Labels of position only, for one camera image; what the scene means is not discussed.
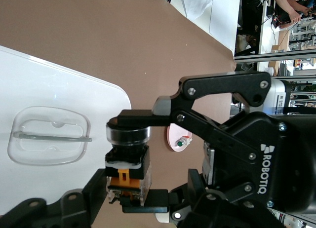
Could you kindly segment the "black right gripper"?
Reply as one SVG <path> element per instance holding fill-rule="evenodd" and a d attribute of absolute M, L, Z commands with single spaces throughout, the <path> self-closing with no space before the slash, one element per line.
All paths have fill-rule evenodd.
<path fill-rule="evenodd" d="M 202 137 L 214 149 L 211 187 L 228 201 L 253 199 L 286 213 L 316 211 L 316 138 L 311 115 L 251 113 Z"/>

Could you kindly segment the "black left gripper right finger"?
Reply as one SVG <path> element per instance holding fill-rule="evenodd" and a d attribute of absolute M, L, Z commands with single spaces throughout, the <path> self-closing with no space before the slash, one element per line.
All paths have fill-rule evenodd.
<path fill-rule="evenodd" d="M 230 203 L 218 190 L 207 191 L 196 169 L 188 170 L 191 211 L 179 228 L 283 228 L 284 225 L 260 202 L 242 199 Z"/>

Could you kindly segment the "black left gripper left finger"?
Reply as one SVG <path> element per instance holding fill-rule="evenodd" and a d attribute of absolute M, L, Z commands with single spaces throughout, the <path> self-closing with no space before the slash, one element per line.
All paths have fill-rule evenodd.
<path fill-rule="evenodd" d="M 104 200 L 107 177 L 98 169 L 83 189 L 66 192 L 48 204 L 43 198 L 22 201 L 0 218 L 2 228 L 89 228 Z"/>

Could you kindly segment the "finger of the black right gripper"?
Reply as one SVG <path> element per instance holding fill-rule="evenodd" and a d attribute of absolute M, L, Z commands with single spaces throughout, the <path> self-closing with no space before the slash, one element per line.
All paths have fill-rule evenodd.
<path fill-rule="evenodd" d="M 162 112 L 159 97 L 151 110 L 123 110 L 118 115 L 118 126 L 140 128 L 168 126 L 175 123 L 210 143 L 213 149 L 248 164 L 255 148 L 232 136 L 218 124 L 192 110 L 196 99 L 212 94 L 232 93 L 246 105 L 258 107 L 263 104 L 271 86 L 271 76 L 264 72 L 229 72 L 225 74 L 186 76 L 180 79 L 178 91 L 166 98 L 167 107 Z"/>
<path fill-rule="evenodd" d="M 150 189 L 143 206 L 138 202 L 121 202 L 124 213 L 152 213 L 158 222 L 178 225 L 190 213 L 188 185 L 183 184 L 171 191 Z"/>

